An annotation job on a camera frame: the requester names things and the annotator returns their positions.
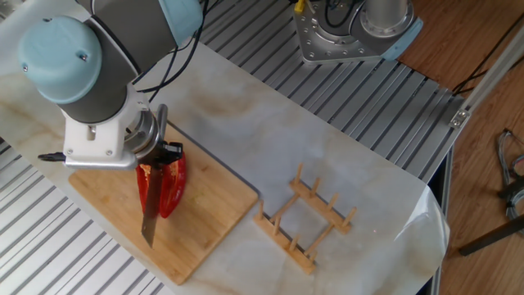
white marble-patterned sheet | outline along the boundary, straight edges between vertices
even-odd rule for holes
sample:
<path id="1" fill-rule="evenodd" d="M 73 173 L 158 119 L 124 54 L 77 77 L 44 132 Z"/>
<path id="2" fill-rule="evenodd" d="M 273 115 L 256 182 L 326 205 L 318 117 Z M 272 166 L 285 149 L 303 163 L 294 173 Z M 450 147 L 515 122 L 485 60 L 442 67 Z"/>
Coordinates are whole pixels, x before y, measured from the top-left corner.
<path id="1" fill-rule="evenodd" d="M 184 59 L 179 54 L 178 64 Z M 166 60 L 138 89 L 163 75 Z M 167 281 L 67 182 L 71 170 L 36 159 L 61 150 L 64 120 L 23 75 L 0 78 L 0 136 L 39 168 L 104 230 L 176 294 L 410 294 L 434 274 L 449 230 L 429 188 L 202 44 L 159 103 L 169 120 L 259 192 L 273 214 L 292 195 L 287 183 L 303 161 L 303 180 L 321 176 L 319 193 L 340 192 L 335 208 L 359 211 L 347 235 L 332 231 L 318 247 L 317 270 L 304 275 L 251 221 L 254 209 L 183 286 Z M 327 226 L 302 201 L 281 226 L 308 247 Z"/>

light blue joint cap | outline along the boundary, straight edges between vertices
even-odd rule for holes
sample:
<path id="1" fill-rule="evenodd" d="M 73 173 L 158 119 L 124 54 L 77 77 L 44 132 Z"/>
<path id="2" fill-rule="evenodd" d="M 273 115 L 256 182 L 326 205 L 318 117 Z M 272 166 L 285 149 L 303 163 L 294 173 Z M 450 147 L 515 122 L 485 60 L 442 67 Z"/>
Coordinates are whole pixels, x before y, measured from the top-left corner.
<path id="1" fill-rule="evenodd" d="M 181 45 L 202 25 L 202 7 L 197 0 L 158 0 L 174 41 Z"/>
<path id="2" fill-rule="evenodd" d="M 384 52 L 381 57 L 387 61 L 394 61 L 402 54 L 411 43 L 417 38 L 418 33 L 422 30 L 424 22 L 417 18 L 400 39 Z"/>
<path id="3" fill-rule="evenodd" d="M 58 16 L 33 25 L 18 45 L 20 69 L 49 101 L 78 101 L 97 82 L 102 47 L 80 21 Z"/>

knife blade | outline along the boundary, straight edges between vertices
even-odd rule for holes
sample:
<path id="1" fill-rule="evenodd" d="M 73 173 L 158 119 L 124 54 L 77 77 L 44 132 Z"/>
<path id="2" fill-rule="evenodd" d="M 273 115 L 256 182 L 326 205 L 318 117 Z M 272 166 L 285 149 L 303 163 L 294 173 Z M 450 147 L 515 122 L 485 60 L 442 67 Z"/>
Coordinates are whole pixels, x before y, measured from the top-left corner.
<path id="1" fill-rule="evenodd" d="M 156 218 L 160 207 L 160 193 L 162 191 L 162 169 L 158 166 L 151 167 L 151 178 L 147 190 L 146 210 L 142 220 L 142 236 L 149 247 L 153 247 L 155 238 Z"/>

metal mounting plate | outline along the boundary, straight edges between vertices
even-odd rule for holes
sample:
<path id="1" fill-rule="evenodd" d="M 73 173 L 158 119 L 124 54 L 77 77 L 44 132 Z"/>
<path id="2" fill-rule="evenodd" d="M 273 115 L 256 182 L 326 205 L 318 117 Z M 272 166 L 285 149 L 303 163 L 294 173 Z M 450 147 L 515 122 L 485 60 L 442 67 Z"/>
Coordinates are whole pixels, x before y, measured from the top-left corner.
<path id="1" fill-rule="evenodd" d="M 358 40 L 347 44 L 336 44 L 320 37 L 317 33 L 316 15 L 308 6 L 301 14 L 295 12 L 294 17 L 304 62 L 324 64 L 380 60 L 375 52 Z"/>

metal bracket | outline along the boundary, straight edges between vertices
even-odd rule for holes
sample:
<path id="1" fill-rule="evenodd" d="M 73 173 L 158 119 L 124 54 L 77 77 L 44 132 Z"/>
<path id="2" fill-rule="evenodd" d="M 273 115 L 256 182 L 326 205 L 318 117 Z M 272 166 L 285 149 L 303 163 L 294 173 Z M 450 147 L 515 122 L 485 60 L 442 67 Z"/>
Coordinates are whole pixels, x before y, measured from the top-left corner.
<path id="1" fill-rule="evenodd" d="M 349 35 L 352 18 L 348 20 L 346 35 L 337 36 L 322 29 L 318 18 L 323 16 L 315 13 L 314 10 L 321 11 L 323 5 L 325 4 L 315 3 L 312 7 L 306 5 L 302 13 L 295 12 L 294 14 L 304 62 L 319 64 L 380 59 L 375 52 Z"/>
<path id="2" fill-rule="evenodd" d="M 454 129 L 461 129 L 464 125 L 466 125 L 466 122 L 468 122 L 469 117 L 471 115 L 472 114 L 469 111 L 466 111 L 462 108 L 458 109 L 455 116 L 453 116 L 453 119 L 451 119 L 449 127 Z"/>

